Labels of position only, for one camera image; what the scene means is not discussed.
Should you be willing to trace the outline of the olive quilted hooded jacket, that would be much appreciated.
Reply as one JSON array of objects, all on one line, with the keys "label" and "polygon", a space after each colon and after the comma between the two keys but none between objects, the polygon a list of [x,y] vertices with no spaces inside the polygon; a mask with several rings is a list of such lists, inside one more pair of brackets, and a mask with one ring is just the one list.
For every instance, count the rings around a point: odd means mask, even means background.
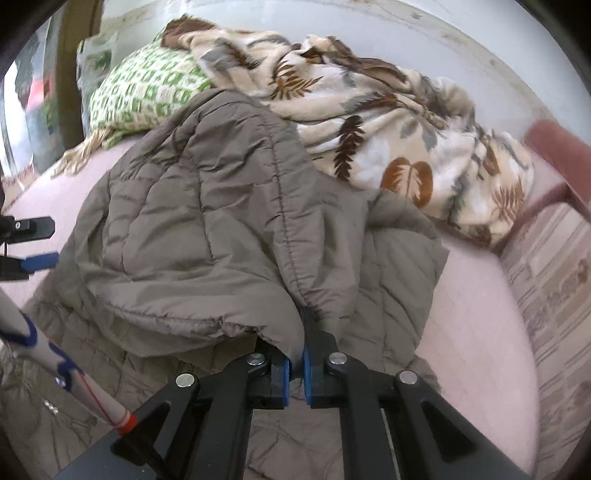
[{"label": "olive quilted hooded jacket", "polygon": [[447,258],[414,205],[325,175],[293,126],[211,91],[100,178],[24,310],[132,410],[257,339],[300,361],[304,307],[370,369],[434,382],[416,350]]}]

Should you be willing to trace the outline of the beige cloth under pillow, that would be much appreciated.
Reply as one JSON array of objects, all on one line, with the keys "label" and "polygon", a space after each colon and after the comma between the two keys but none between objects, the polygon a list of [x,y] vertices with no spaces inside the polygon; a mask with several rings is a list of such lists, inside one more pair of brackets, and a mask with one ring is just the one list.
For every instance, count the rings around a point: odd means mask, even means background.
[{"label": "beige cloth under pillow", "polygon": [[79,174],[87,165],[91,156],[113,132],[112,128],[98,128],[90,132],[80,144],[64,152],[57,162],[52,177],[57,178],[63,174],[69,176]]}]

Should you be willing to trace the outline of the pink quilted mattress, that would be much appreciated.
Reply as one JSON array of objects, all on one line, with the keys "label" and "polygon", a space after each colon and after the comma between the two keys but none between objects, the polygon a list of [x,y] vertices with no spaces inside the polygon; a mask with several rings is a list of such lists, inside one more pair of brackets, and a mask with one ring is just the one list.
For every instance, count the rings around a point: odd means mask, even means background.
[{"label": "pink quilted mattress", "polygon": [[[40,175],[10,206],[17,218],[50,216],[49,240],[14,245],[15,256],[58,251],[83,200],[136,137],[94,154],[77,176]],[[435,371],[443,396],[526,473],[535,470],[539,400],[535,362],[499,257],[443,233],[449,251],[418,354]]]}]

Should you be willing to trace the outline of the floral paper bag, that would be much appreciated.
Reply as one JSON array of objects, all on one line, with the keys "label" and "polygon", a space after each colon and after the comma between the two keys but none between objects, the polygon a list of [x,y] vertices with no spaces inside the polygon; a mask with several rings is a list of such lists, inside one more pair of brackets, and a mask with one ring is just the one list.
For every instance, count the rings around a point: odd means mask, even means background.
[{"label": "floral paper bag", "polygon": [[76,85],[81,96],[83,132],[89,131],[89,103],[92,93],[100,86],[113,66],[118,32],[108,32],[82,40],[76,51]]}]

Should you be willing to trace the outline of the green white patterned pillow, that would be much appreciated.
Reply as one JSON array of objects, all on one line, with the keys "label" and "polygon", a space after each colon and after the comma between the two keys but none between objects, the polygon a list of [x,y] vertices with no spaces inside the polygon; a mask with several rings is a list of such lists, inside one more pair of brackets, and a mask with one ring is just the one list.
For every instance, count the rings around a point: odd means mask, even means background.
[{"label": "green white patterned pillow", "polygon": [[211,81],[188,52],[154,41],[125,57],[92,93],[87,137],[109,148],[155,128],[209,88]]}]

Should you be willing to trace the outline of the striped floral back cushion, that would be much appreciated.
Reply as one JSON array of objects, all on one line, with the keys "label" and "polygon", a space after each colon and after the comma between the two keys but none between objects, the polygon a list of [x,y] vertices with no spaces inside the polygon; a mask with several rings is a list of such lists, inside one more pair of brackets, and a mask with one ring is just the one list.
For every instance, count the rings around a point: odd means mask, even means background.
[{"label": "striped floral back cushion", "polygon": [[510,240],[501,262],[537,372],[535,476],[555,479],[590,424],[590,224],[566,203],[550,205]]}]

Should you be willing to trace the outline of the cream leaf print blanket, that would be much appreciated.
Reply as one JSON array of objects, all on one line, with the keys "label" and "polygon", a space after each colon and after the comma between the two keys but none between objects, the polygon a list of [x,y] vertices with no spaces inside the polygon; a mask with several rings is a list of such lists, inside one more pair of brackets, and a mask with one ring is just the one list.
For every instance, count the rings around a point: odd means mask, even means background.
[{"label": "cream leaf print blanket", "polygon": [[332,36],[296,44],[188,16],[169,22],[161,42],[189,52],[215,87],[290,122],[318,170],[393,191],[482,246],[508,236],[533,187],[525,147],[482,127],[451,80],[360,57]]}]

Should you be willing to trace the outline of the pink red sofa backrest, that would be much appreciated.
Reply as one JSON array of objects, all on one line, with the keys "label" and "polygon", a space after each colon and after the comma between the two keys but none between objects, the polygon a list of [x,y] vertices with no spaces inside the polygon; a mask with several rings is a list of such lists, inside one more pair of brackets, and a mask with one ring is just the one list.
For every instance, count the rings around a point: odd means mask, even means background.
[{"label": "pink red sofa backrest", "polygon": [[497,255],[521,227],[552,204],[567,203],[590,221],[590,145],[550,120],[534,122],[524,144],[534,161],[534,186],[509,235],[493,249]]}]

